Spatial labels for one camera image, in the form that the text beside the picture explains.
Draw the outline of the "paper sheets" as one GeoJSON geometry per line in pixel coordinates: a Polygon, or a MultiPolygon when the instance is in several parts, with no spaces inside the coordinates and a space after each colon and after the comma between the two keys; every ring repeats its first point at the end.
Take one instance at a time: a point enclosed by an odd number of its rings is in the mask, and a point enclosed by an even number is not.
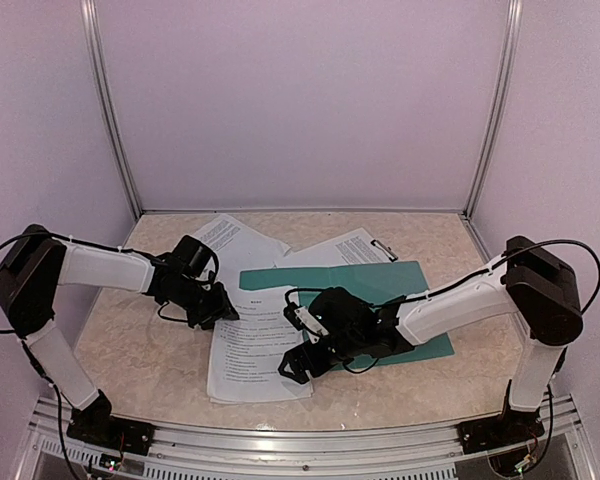
{"type": "Polygon", "coordinates": [[[239,318],[216,322],[207,377],[213,402],[282,402],[312,396],[311,384],[298,384],[278,372],[284,353],[304,341],[283,315],[287,290],[238,290],[232,302],[239,318]]]}

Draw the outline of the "printed paper sheet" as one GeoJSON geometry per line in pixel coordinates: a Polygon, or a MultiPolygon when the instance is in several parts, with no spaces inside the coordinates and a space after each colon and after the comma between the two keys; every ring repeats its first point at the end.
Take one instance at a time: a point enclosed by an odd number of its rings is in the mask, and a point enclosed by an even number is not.
{"type": "Polygon", "coordinates": [[[358,228],[326,240],[280,260],[279,268],[334,267],[358,264],[393,263],[399,257],[374,238],[366,229],[358,228]]]}
{"type": "Polygon", "coordinates": [[[201,227],[194,237],[216,253],[222,274],[273,268],[291,250],[227,214],[201,227]]]}

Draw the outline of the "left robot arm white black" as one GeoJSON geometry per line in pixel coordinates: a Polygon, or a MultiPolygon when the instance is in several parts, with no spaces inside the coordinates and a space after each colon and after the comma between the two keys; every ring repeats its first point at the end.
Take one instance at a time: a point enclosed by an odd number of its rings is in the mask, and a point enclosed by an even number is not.
{"type": "Polygon", "coordinates": [[[185,324],[202,330],[239,317],[218,278],[218,256],[190,235],[172,250],[153,254],[30,224],[0,244],[0,253],[0,308],[9,324],[4,334],[20,340],[41,377],[66,398],[73,409],[72,426],[80,425],[101,445],[113,443],[120,424],[58,324],[60,290],[92,288],[145,296],[159,306],[179,307],[185,324]]]}

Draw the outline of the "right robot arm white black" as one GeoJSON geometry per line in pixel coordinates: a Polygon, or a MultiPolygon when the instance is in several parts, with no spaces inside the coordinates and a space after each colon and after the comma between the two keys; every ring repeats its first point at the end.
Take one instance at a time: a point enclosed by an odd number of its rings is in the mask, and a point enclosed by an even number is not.
{"type": "Polygon", "coordinates": [[[451,330],[516,314],[528,337],[503,411],[491,423],[492,436],[511,444],[536,421],[563,352],[583,331],[575,272],[548,252],[548,245],[513,237],[501,255],[465,277],[381,304],[343,287],[316,290],[307,307],[288,300],[284,317],[311,337],[284,353],[278,372],[305,384],[360,355],[379,360],[411,352],[451,330]]]}

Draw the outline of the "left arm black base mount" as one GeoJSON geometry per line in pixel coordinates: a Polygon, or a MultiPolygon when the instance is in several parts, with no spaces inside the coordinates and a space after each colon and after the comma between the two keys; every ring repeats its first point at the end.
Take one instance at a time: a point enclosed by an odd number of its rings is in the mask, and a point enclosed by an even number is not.
{"type": "Polygon", "coordinates": [[[99,390],[84,409],[72,409],[67,435],[87,444],[147,456],[155,429],[148,422],[114,416],[111,402],[99,390]]]}

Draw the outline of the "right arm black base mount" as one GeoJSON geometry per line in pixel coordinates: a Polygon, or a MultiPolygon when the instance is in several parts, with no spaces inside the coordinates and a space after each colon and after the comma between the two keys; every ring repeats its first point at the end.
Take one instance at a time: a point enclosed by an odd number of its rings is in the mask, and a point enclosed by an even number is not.
{"type": "Polygon", "coordinates": [[[493,416],[467,420],[456,427],[464,454],[484,452],[514,445],[523,441],[538,440],[545,434],[540,408],[523,412],[510,404],[512,381],[509,381],[502,410],[493,416]]]}

